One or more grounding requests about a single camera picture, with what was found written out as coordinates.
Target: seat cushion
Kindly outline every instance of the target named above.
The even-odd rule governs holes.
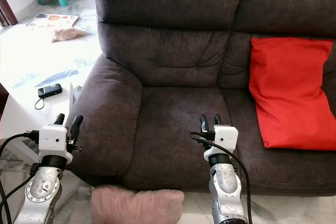
[[[218,88],[143,88],[133,159],[124,185],[208,192],[210,167],[203,146],[188,134],[200,131],[201,114],[213,126],[216,113],[230,124]]]
[[[253,194],[336,194],[336,152],[266,149],[259,131],[255,103],[249,91],[224,89],[223,97],[232,125],[239,131],[237,155],[249,173]],[[245,183],[242,173],[240,178]]]

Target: black device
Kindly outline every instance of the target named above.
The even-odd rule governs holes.
[[[38,97],[40,97],[41,99],[44,99],[44,98],[50,97],[55,94],[61,94],[62,86],[58,83],[58,84],[46,86],[44,88],[40,88],[37,90],[37,92],[38,92]]]

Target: rug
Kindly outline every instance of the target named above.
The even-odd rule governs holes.
[[[78,16],[60,14],[38,14],[26,26],[36,28],[70,28],[78,19]]]

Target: dark brown sofa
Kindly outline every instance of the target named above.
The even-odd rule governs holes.
[[[93,186],[208,191],[204,150],[188,133],[199,130],[199,115],[218,113],[239,131],[253,194],[336,195],[336,152],[265,149],[248,90],[251,37],[335,39],[336,0],[96,5],[103,55],[67,122],[84,116],[83,152],[69,170]],[[322,88],[336,115],[335,46]]]

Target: white floor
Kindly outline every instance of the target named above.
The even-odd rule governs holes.
[[[32,32],[25,26],[38,13],[78,15],[80,19],[75,26],[88,31],[89,35],[50,44],[46,34]],[[101,53],[94,0],[70,0],[65,8],[58,4],[39,6],[22,24],[0,30],[0,36],[0,81],[14,93],[23,87],[34,87],[64,70],[76,69],[87,74]],[[27,176],[28,167],[15,157],[1,159],[0,168],[6,192]],[[62,187],[54,223],[92,224],[89,211],[91,188],[67,171]],[[13,216],[22,198],[22,191],[10,198]],[[178,224],[213,223],[211,201],[210,194],[186,193],[184,212]],[[336,197],[252,196],[251,205],[254,224],[336,223]]]

